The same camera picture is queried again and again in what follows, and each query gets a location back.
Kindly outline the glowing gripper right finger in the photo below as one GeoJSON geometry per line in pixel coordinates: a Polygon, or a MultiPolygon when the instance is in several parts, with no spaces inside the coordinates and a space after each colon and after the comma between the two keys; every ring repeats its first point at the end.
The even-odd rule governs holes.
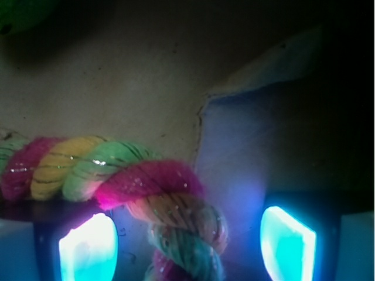
{"type": "Polygon", "coordinates": [[[271,280],[334,280],[340,219],[331,194],[272,193],[260,222],[260,247],[271,280]]]}

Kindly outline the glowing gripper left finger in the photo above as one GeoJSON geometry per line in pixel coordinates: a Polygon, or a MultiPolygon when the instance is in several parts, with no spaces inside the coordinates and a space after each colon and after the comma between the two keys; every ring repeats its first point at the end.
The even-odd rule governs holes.
{"type": "Polygon", "coordinates": [[[41,280],[113,280],[118,258],[114,221],[104,213],[35,225],[41,280]]]}

